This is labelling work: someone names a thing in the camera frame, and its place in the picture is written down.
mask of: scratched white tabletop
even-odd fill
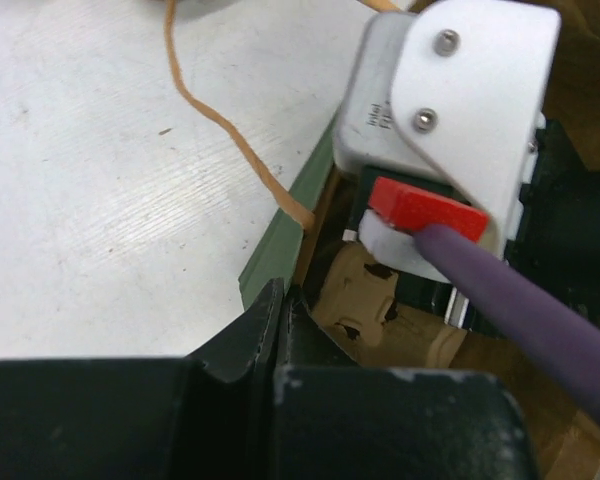
[[[373,12],[185,0],[185,80],[289,186]],[[155,0],[0,0],[0,357],[187,353],[242,312],[275,205],[176,93]]]

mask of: purple stick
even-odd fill
[[[454,230],[414,235],[420,254],[600,425],[600,330]]]

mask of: red plastic piece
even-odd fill
[[[480,240],[489,223],[480,210],[386,177],[376,180],[369,206],[396,230],[417,232],[438,223],[472,242]]]

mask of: black mechanical component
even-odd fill
[[[538,160],[533,178],[520,192],[524,205],[518,236],[504,259],[529,280],[600,327],[600,172],[588,172],[562,126],[548,121],[537,132]],[[463,200],[450,186],[366,168],[360,176],[348,227],[357,231],[373,184],[389,177],[440,195]],[[400,272],[399,303],[444,315],[452,287]],[[463,328],[499,337],[500,332],[469,305]]]
[[[511,396],[362,369],[281,280],[185,358],[0,362],[0,479],[536,479]]]

